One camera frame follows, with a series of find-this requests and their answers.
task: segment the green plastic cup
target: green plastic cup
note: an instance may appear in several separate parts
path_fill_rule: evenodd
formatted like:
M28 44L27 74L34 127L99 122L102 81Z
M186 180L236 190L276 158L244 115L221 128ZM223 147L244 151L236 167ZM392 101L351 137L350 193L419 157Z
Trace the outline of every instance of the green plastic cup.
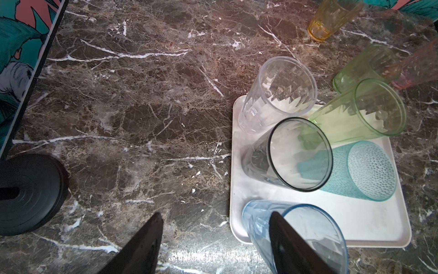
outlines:
M390 83L400 76L401 70L401 62L391 49L370 44L333 78L333 88L339 93L348 92L369 78Z
M365 79L313 113L309 120L330 145L395 136L406 127L405 106L388 84Z

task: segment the light blue cup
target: light blue cup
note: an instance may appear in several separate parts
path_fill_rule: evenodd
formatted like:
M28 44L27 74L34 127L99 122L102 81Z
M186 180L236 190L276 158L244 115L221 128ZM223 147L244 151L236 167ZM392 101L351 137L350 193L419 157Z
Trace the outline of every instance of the light blue cup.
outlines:
M324 210L309 204L252 200L244 208L242 224L251 242L274 274L269 219L277 211L336 273L348 273L348 251L336 222Z
M359 141L333 150L333 171L322 191L352 198L385 201L394 194L397 175L385 151L370 141ZM298 164L303 178L313 178L310 165L324 165L318 154Z

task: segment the clear plastic cup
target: clear plastic cup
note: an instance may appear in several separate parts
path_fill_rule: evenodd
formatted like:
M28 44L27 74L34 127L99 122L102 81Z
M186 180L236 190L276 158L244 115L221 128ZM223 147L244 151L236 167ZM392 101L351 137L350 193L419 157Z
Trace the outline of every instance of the clear plastic cup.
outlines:
M269 237L269 219L274 211L280 213L336 273L348 273L348 250L345 239L328 213L309 204L252 200L244 207L242 225L274 274L277 271Z
M315 78L306 66L286 56L271 58L248 92L239 125L251 134L263 132L286 117L308 112L317 95Z
M311 178L303 178L298 164L308 164ZM246 175L273 185L309 192L322 187L332 172L332 149L322 131L310 121L290 117L262 135L243 155Z

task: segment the marble countertop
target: marble countertop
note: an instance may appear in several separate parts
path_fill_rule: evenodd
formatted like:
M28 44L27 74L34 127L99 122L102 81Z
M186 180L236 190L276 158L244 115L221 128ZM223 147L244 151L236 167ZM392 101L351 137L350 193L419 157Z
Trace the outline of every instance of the marble countertop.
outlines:
M97 273L152 216L165 220L158 273L269 273L228 223L231 117L260 66L309 67L320 103L370 42L401 58L431 21L365 7L325 43L306 31L312 0L71 0L9 156L49 153L71 175L46 225L0 237L0 273ZM404 249L350 248L350 273L438 272L438 82L400 92L392 138L413 237Z

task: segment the plastic cup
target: plastic cup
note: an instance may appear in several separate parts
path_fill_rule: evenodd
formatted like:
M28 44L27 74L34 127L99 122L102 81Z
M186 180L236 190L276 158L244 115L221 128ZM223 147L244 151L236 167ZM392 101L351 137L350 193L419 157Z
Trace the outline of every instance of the plastic cup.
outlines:
M306 166L312 177L303 178L298 164L316 157L318 166ZM242 157L242 168L249 177L303 192L321 188L330 177L332 164L332 149L322 131L310 121L298 117L279 122Z
M321 190L381 202L391 198L396 186L388 155L375 143L360 141L333 149L333 172Z
M323 0L307 28L310 37L324 42L364 6L362 0Z
M313 113L315 123L335 144L395 136L406 126L405 106L396 91L376 79L360 82Z
M277 211L336 273L348 273L344 236L328 213L309 204L253 200L244 208L242 224L255 248L274 274L277 273L269 238L269 219Z
M333 78L333 88L343 93L369 78L390 83L400 76L401 69L401 62L392 50L384 45L370 44Z
M392 84L398 89L438 79L438 38L402 62L402 73Z
M260 133L291 116L301 116L316 102L316 81L299 61L277 56L261 67L239 115L240 127Z

